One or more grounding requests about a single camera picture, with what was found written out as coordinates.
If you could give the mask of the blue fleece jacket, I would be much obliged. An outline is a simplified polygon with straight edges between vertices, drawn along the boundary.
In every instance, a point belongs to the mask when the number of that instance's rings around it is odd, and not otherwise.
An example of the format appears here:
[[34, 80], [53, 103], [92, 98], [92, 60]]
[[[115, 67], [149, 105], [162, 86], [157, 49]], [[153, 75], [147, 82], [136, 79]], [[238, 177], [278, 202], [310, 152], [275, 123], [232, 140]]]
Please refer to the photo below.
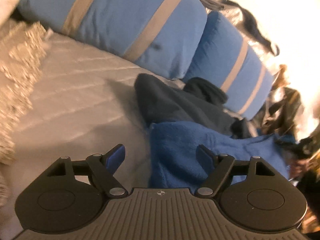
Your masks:
[[223, 111], [226, 95], [207, 81], [194, 79], [177, 89], [153, 75], [140, 74], [135, 91], [149, 128], [151, 188], [198, 189], [214, 168], [206, 155], [196, 153], [200, 145], [237, 160], [260, 156], [289, 177], [277, 135], [251, 136], [246, 120]]

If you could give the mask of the folded navy white clothes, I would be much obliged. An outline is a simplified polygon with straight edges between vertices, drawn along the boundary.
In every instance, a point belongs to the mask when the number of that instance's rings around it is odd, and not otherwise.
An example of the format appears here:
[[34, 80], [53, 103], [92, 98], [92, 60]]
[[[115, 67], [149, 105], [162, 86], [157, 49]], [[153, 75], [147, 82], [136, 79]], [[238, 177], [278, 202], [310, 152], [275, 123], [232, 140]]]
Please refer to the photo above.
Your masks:
[[251, 14], [250, 11], [248, 11], [247, 9], [240, 6], [238, 3], [233, 2], [231, 0], [220, 0], [220, 2], [225, 5], [230, 5], [230, 6], [239, 8], [244, 18], [244, 29], [252, 37], [254, 37], [260, 44], [262, 44], [269, 52], [271, 52], [274, 56], [278, 56], [280, 54], [279, 47], [262, 35], [262, 33], [258, 28], [257, 20]]

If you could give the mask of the quilted grey bedspread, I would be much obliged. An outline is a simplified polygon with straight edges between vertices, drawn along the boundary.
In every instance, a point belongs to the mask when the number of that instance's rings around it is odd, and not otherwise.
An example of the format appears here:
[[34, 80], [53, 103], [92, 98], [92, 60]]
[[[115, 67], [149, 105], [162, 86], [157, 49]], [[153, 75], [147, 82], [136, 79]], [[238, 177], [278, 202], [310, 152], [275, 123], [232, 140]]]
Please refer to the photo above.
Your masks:
[[144, 69], [59, 34], [49, 38], [49, 46], [30, 96], [32, 108], [12, 136], [15, 161], [1, 166], [10, 188], [1, 208], [1, 239], [22, 230], [17, 196], [61, 156], [84, 160], [123, 144], [126, 157], [116, 179], [130, 189], [146, 187], [150, 178], [149, 137], [133, 87]]

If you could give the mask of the black bag red trim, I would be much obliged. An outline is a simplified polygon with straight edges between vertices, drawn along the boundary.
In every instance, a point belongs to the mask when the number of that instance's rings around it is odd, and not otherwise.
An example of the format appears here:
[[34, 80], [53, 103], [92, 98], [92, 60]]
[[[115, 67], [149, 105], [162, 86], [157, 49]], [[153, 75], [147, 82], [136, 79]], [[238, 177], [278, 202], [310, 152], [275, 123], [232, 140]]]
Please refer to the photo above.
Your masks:
[[298, 118], [304, 112], [300, 92], [289, 87], [282, 87], [278, 91], [282, 97], [277, 102], [267, 103], [261, 131], [263, 134], [278, 133], [295, 137]]

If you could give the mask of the brown teddy bear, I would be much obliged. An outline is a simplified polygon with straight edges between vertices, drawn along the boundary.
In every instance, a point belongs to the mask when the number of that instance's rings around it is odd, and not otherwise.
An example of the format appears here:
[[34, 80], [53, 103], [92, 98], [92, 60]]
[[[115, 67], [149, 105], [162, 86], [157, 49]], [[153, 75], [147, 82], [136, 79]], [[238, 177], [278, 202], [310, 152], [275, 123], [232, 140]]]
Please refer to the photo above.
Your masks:
[[286, 87], [290, 84], [286, 76], [287, 65], [280, 64], [279, 71], [276, 73], [276, 78], [272, 84], [271, 90], [276, 90], [280, 87]]

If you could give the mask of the right blue striped pillow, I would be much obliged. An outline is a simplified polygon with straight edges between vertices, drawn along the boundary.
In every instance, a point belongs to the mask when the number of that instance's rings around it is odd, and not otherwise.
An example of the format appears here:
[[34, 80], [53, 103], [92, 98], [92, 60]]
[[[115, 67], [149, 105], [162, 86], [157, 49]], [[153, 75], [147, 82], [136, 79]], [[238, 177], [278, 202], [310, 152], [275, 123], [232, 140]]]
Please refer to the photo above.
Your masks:
[[263, 106], [273, 76], [257, 54], [223, 14], [208, 14], [203, 35], [183, 78], [203, 78], [228, 96], [225, 106], [252, 119]]

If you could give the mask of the blue striped pillow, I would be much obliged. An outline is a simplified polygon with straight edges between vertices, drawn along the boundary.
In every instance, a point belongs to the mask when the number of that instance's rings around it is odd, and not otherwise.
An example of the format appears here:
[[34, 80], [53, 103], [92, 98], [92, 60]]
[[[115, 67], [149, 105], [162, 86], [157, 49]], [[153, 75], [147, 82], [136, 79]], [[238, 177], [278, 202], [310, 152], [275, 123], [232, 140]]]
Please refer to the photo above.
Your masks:
[[20, 0], [18, 10], [167, 79], [185, 76], [207, 21], [199, 0]]
[[228, 96], [225, 106], [252, 119], [263, 106], [273, 76], [257, 54], [223, 14], [208, 14], [203, 35], [183, 78], [203, 78]]

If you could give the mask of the lace trimmed pillow cover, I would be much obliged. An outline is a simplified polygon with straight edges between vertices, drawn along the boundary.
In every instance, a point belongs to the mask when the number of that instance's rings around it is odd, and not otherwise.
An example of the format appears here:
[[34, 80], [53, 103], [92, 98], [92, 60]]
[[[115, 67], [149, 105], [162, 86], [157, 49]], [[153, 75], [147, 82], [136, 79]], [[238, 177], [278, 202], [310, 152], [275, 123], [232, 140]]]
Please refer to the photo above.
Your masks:
[[30, 94], [40, 79], [47, 32], [39, 23], [8, 19], [1, 25], [1, 167], [15, 160], [11, 138], [20, 118], [31, 109]]

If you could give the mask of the left blue striped pillow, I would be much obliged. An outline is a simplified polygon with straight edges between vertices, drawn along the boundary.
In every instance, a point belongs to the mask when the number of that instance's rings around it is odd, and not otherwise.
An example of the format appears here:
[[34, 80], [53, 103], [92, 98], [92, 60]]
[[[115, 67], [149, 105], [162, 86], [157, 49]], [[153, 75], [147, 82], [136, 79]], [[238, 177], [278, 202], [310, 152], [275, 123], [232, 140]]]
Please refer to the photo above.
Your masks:
[[167, 79], [185, 76], [207, 21], [199, 0], [20, 0], [18, 10]]

